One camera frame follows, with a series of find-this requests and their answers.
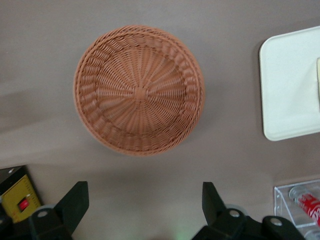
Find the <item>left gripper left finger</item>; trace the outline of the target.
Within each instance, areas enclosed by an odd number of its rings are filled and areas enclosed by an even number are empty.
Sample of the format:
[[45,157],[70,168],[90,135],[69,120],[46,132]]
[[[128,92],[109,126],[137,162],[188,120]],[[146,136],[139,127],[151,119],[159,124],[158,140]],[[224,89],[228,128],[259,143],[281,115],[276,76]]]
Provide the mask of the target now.
[[79,181],[56,205],[44,205],[28,218],[31,238],[71,240],[88,208],[88,183]]

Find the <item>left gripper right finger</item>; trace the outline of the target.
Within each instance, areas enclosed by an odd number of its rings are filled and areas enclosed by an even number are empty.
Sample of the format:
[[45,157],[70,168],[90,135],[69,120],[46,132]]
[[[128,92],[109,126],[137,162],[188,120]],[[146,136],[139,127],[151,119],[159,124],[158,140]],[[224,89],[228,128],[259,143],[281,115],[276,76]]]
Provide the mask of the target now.
[[212,182],[202,184],[202,211],[207,225],[195,240],[261,240],[262,224],[234,207],[226,207]]

